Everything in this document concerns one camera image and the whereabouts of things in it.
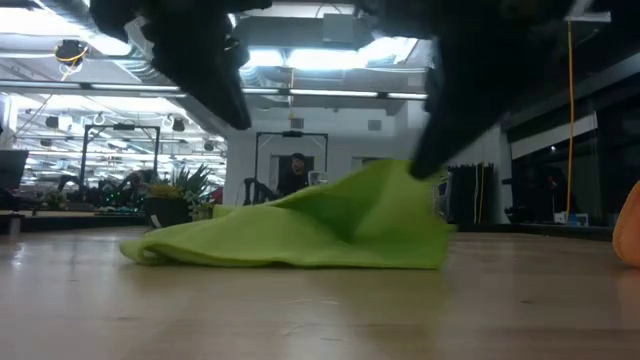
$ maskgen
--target table surface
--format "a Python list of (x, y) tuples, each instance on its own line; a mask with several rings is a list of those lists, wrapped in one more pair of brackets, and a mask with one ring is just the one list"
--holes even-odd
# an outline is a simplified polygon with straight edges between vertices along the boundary
[(611, 244), (456, 234), (436, 271), (142, 267), (142, 228), (0, 238), (0, 359), (635, 359)]

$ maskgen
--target computer monitor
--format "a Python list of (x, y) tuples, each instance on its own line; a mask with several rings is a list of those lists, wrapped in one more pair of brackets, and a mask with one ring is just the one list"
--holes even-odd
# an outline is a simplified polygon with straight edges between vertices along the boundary
[(0, 150), (0, 189), (20, 187), (28, 157), (27, 150)]

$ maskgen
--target green towel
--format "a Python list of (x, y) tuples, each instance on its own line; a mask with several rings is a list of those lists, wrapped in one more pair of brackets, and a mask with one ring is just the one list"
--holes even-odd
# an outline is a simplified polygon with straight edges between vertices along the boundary
[(147, 233), (120, 250), (144, 265), (353, 266), (437, 269), (453, 230), (432, 206), (433, 183), (408, 162), (377, 161), (335, 184), (215, 218)]

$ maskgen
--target exposed ceiling pipe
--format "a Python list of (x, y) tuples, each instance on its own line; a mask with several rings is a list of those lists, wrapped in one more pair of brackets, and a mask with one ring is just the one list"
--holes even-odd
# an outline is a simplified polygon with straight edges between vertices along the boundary
[[(102, 34), (89, 13), (89, 7), (84, 0), (34, 0), (43, 9), (48, 10), (55, 15), (65, 19), (67, 22), (78, 26), (82, 30), (88, 32), (92, 38), (105, 37)], [(160, 72), (155, 70), (150, 62), (141, 62), (140, 59), (147, 59), (148, 55), (143, 51), (142, 47), (134, 41), (130, 41), (131, 52), (125, 57), (121, 57), (115, 62), (123, 70), (130, 73), (143, 83), (155, 85), (168, 85), (171, 81)], [(213, 134), (224, 133), (223, 129), (226, 124), (217, 119), (217, 117), (208, 111), (200, 102), (191, 96), (180, 99), (168, 99), (171, 102), (182, 106), (187, 112), (191, 113), (194, 121), (206, 132)]]

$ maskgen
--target person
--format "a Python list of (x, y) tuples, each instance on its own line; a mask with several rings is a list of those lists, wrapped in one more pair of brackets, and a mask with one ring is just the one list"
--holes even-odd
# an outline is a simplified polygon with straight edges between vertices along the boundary
[(278, 192), (282, 196), (287, 196), (307, 186), (309, 186), (309, 179), (305, 169), (304, 155), (295, 153), (291, 155), (291, 169), (278, 183)]

